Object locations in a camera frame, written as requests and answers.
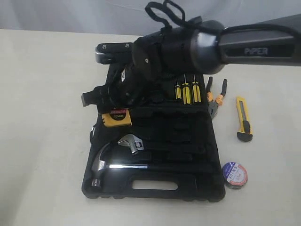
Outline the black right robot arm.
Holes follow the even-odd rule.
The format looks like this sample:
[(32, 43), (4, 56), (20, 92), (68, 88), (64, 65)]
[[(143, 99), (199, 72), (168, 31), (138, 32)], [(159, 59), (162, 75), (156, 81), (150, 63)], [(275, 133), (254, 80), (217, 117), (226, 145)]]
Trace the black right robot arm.
[(224, 27), (194, 18), (188, 27), (163, 28), (134, 42), (101, 43), (98, 63), (109, 66), (108, 80), (81, 96), (84, 106), (102, 113), (132, 108), (168, 75), (216, 74), (225, 65), (301, 64), (301, 16)]

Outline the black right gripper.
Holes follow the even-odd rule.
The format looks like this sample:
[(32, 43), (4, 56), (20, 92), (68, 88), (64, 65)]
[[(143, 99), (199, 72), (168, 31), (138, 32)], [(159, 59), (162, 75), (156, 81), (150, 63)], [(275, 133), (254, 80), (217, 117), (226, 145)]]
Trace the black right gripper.
[(103, 103), (103, 108), (133, 108), (141, 104), (152, 85), (134, 65), (110, 65), (105, 87), (82, 93), (82, 105)]

